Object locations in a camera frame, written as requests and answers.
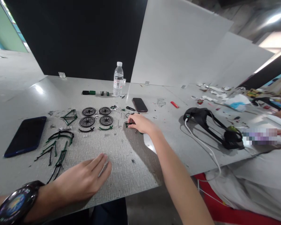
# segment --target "phone screen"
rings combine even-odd
[[[141,98],[133,98],[132,102],[138,112],[147,112],[148,109]]]
[[[13,157],[37,149],[47,117],[24,120],[7,148],[4,157]]]

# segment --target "gray table surface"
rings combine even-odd
[[[82,90],[95,90],[96,95],[82,95]],[[56,133],[58,127],[65,126],[65,122],[60,119],[60,116],[65,115],[71,109],[76,109],[78,119],[71,124],[73,127],[71,131],[75,134],[75,138],[73,144],[67,148],[62,172],[84,160],[96,157],[102,152],[108,155],[112,163],[112,172],[101,190],[90,201],[76,207],[70,207],[69,212],[162,185],[164,182],[158,158],[149,149],[152,148],[150,139],[146,134],[134,133],[133,129],[125,128],[124,125],[124,122],[127,121],[125,114],[129,111],[123,112],[121,109],[126,106],[134,107],[132,98],[135,97],[143,99],[148,108],[148,113],[144,113],[144,116],[154,121],[161,128],[166,140],[184,163],[190,175],[216,168],[216,164],[210,155],[190,137],[182,120],[182,116],[188,108],[198,106],[196,101],[191,98],[192,95],[215,97],[214,95],[200,91],[198,86],[181,89],[135,83],[125,84],[122,94],[126,94],[126,97],[123,99],[111,95],[109,97],[101,96],[100,91],[106,90],[112,93],[112,81],[71,77],[62,79],[48,76],[4,103],[0,107],[0,195],[8,194],[24,183],[33,180],[48,181],[58,157],[52,158],[53,163],[50,167],[48,166],[48,156],[42,157],[36,162],[34,162],[34,159],[45,148],[48,137]],[[171,101],[174,101],[180,108],[175,108],[170,103]],[[211,104],[212,106],[205,100],[201,107],[213,110],[216,117],[223,124],[229,126],[230,123],[225,119],[227,113],[222,112],[225,107],[215,111],[218,106],[214,103]],[[84,117],[82,115],[84,108],[93,107],[98,111],[101,107],[112,105],[119,106],[117,111],[110,114],[114,119],[112,130],[99,130],[102,125],[98,119],[94,124],[94,132],[81,133],[78,131],[78,128],[81,128],[79,120]],[[38,149],[16,157],[3,158],[3,154],[21,122],[27,118],[40,116],[47,116],[47,122]],[[241,121],[258,126],[272,127],[268,121],[261,118],[261,115],[241,113]],[[211,122],[209,124],[210,127],[219,131]],[[220,165],[227,165],[273,149],[269,146],[229,151],[219,145],[196,123],[191,121],[189,126],[195,136],[214,150]],[[64,147],[65,142],[65,139],[57,141],[58,154]]]

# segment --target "smartwatch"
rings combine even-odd
[[[0,225],[22,224],[37,199],[39,188],[44,185],[33,181],[8,196],[0,206]]]

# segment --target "red cloth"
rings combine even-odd
[[[194,176],[199,180],[206,180],[205,174],[200,173]],[[215,194],[208,182],[200,182],[200,189],[208,193],[210,196],[222,202],[222,200]],[[205,195],[204,202],[214,221],[244,224],[244,225],[281,225],[281,222],[270,217],[266,217],[257,213],[245,210],[236,210],[218,203],[210,196]]]

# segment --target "model bicycle wheel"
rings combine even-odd
[[[90,127],[95,123],[95,119],[93,117],[83,117],[79,123],[83,127]]]
[[[102,116],[100,118],[100,123],[104,126],[109,126],[113,122],[113,118],[111,116]]]
[[[85,108],[83,111],[82,111],[82,114],[85,115],[85,116],[91,116],[91,115],[94,115],[96,112],[96,110],[94,108]]]
[[[99,112],[102,115],[108,115],[109,113],[111,113],[111,109],[108,107],[102,107],[101,109],[99,109]]]

